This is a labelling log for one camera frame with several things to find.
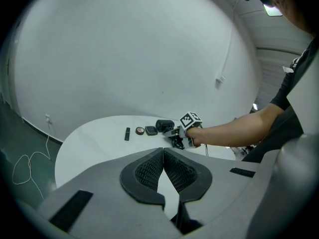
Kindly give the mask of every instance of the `white table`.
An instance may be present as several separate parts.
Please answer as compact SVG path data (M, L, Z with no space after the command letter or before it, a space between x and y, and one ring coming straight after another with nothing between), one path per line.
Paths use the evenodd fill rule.
M97 119L74 130L61 146L55 162L55 182L61 187L87 168L111 159L123 157L135 152L158 147L172 147L169 139L162 133L148 136L137 135L139 126L154 125L163 118L148 116L114 116ZM131 128L130 140L124 141L126 128ZM206 155L205 146L185 149L200 155ZM208 146L210 157L235 160L231 149L220 146ZM178 193L163 171L159 179L158 192L165 196L165 213L172 218L177 213Z

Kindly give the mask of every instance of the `white wall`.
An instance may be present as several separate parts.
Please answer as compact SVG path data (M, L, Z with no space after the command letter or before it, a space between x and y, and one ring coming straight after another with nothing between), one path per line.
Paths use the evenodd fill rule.
M205 126L249 113L261 69L235 17L211 0L37 0L15 59L21 115L64 140L80 125L114 115L178 119L197 112ZM229 13L230 8L223 5Z

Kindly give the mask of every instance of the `cable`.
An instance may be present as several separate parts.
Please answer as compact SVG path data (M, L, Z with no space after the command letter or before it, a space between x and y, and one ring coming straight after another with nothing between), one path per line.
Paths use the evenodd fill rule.
M224 60L224 64L223 64L223 67L220 71L221 75L224 73L225 71L225 67L226 67L226 62L228 60L228 55L229 55L229 50L230 50L230 44L231 44L231 39L232 39L232 36L233 36L233 28L234 28L234 24L235 24L235 9L237 7L237 4L238 4L238 1L239 0L236 0L236 3L233 7L233 18L232 18L232 25L231 25L231 29L230 29L230 38L229 38L229 42L228 42L228 47L227 47L227 51L226 51L226 57L225 57L225 60Z
M179 136L174 136L174 137L171 137L171 144L174 148L177 148L177 149L185 149L184 148L184 145L182 143L182 140Z
M205 144L205 149L206 149L206 156L209 157L207 144Z
M45 143L45 147L46 147L46 150L47 150L47 152L48 152L48 156L45 155L45 154L42 153L42 152L39 152L39 151L34 152L34 153L31 155L30 158L29 158L27 155L22 155L22 156L19 158L19 160L17 161L17 163L14 165L13 172L12 172L12 182L13 182L13 184L15 184L15 185L21 185L21 184L27 183L27 182L30 181L30 180L33 181L33 183L34 183L34 184L36 185L36 187L38 188L38 190L39 190L39 192L40 192L41 197L43 198L43 200L44 200L43 194L42 194L41 190L39 189L38 185L36 184L36 182L35 182L35 181L33 180L33 178L32 178L31 159L32 159L33 155L35 155L36 153L40 153L40 154L42 154L43 156L45 156L47 159L51 160L50 152L49 152L49 149L48 149L48 141L49 141L49 138L50 138L50 136L48 135L48 139L46 140L46 143ZM29 171L30 171L30 177L29 177L29 179L27 179L27 180L24 181L24 182L16 183L16 182L14 182L14 180L13 180L15 167L18 165L18 163L20 162L20 160L21 160L23 157L27 157L27 159L28 159L28 167L29 167Z
M168 127L163 131L163 133L166 133L166 132L171 131L171 130L173 130L173 129L174 129L174 126L173 126L173 125L168 126Z

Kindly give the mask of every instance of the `white cable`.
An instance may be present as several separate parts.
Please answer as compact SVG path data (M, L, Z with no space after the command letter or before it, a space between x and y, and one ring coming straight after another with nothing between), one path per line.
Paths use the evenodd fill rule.
M27 183L27 182L30 181L30 180L33 181L33 183L34 183L34 184L36 185L36 187L38 188L38 190L39 190L39 192L40 192L41 197L43 198L43 200L44 200L43 194L42 194L41 190L39 189L38 185L36 184L36 182L35 182L35 181L33 180L33 178L32 178L31 159L32 159L33 155L35 155L36 153L40 153L40 154L42 154L43 156L45 156L47 159L51 160L50 152L49 152L49 149L48 149L48 141L49 141L49 138L50 138L50 136L48 135L48 139L46 140L46 143L45 143L45 147L46 147L46 150L47 150L47 152L48 152L48 156L45 155L45 154L42 153L42 152L39 152L39 151L34 152L34 153L31 155L30 158L29 158L27 155L22 155L22 156L19 158L19 160L17 161L17 163L14 165L13 172L12 172L12 182L13 182L13 184L15 184L15 185L21 185L21 184ZM27 179L27 180L24 181L24 182L16 183L16 182L14 182L14 180L13 180L15 167L16 167L16 165L18 165L18 163L20 162L20 160L21 160L23 157L27 157L27 159L28 159L28 167L29 167L29 171L30 171L30 177L29 177L29 179Z
M237 4L238 4L238 1L239 0L236 0L236 3L233 7L233 18L232 18L232 25L231 25L231 29L230 29L230 38L229 38L229 43L228 43L228 47L227 47L227 51L226 51L226 57L225 57L225 60L224 60L224 64L223 64L223 67L220 71L220 74L222 75L224 70L225 70L225 66L226 66L226 62L228 60L228 55L229 55L229 50L230 50L230 44L231 44L231 39L232 39L232 36L233 36L233 28L234 28L234 24L235 24L235 9L237 7Z

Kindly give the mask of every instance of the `sleeve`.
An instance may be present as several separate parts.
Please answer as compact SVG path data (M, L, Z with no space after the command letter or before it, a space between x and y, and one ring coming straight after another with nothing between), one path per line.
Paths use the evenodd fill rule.
M283 83L281 84L280 89L276 96L270 101L271 104L277 105L279 108L286 110L290 103L287 99L287 95L290 92L291 81L292 81L293 73L287 73Z

